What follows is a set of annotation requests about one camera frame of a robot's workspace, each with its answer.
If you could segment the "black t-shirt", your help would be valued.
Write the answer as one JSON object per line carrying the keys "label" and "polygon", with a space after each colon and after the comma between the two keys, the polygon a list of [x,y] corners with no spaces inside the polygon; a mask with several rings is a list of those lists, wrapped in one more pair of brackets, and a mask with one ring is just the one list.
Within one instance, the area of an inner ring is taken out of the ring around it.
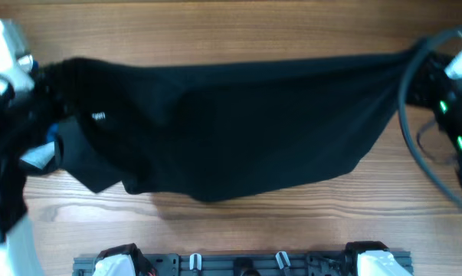
{"label": "black t-shirt", "polygon": [[218,202],[354,170],[397,108],[412,51],[128,67],[73,58],[45,78],[67,102],[57,164],[92,192]]}

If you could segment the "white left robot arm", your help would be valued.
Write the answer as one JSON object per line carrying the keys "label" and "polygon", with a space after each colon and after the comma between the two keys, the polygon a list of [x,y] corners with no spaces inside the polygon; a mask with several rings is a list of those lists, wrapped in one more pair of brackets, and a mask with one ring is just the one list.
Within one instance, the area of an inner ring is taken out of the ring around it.
{"label": "white left robot arm", "polygon": [[43,150],[66,116],[63,99],[36,66],[22,29],[0,19],[0,251],[14,275],[43,275],[23,190],[24,156]]}

